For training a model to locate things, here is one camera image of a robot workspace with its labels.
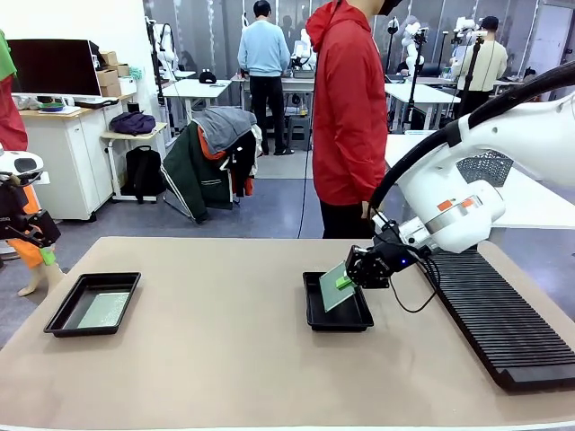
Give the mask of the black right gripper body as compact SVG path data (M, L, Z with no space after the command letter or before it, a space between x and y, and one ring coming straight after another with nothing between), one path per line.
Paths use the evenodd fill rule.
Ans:
M375 237L374 243L360 260L362 288L389 288L393 274L417 262L417 253L402 241Z

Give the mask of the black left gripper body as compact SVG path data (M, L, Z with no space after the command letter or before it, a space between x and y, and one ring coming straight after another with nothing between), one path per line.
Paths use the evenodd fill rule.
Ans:
M22 188L1 186L1 239L30 239L29 223L24 207L29 203Z

